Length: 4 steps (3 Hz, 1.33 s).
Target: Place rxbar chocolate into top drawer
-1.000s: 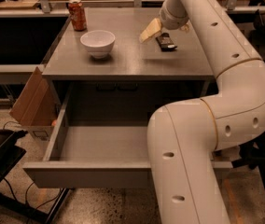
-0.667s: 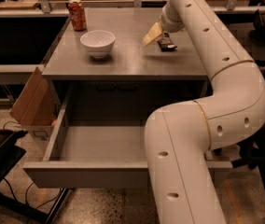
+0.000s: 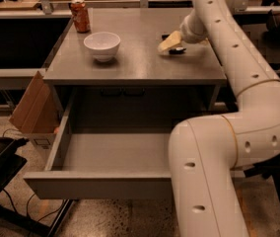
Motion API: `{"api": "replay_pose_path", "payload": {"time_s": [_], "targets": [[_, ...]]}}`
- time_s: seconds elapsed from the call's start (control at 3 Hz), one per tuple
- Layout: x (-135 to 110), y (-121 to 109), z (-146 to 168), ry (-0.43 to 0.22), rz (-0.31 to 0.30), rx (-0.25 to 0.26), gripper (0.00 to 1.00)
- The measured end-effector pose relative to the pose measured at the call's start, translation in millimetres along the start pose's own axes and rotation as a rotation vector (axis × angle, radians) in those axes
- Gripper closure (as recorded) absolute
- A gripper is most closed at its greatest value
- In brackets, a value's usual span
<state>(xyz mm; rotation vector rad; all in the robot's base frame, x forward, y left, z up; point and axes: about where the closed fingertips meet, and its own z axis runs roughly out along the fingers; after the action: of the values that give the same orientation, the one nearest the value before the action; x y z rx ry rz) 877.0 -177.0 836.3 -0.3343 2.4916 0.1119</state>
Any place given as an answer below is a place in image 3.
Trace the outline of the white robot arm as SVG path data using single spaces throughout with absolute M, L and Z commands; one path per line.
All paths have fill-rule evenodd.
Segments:
M 249 237 L 231 170 L 280 154 L 280 78 L 233 18 L 241 0 L 192 0 L 160 46 L 209 40 L 236 97 L 234 113 L 186 119 L 169 141 L 181 237 Z

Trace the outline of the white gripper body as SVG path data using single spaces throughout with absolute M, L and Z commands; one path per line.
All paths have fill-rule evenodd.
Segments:
M 179 27 L 181 38 L 187 43 L 198 43 L 206 40 L 208 33 L 203 23 L 192 10 L 182 21 Z

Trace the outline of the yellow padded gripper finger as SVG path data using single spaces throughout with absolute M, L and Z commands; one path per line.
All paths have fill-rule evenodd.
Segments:
M 181 33 L 180 31 L 174 31 L 158 45 L 158 52 L 169 51 L 180 46 Z

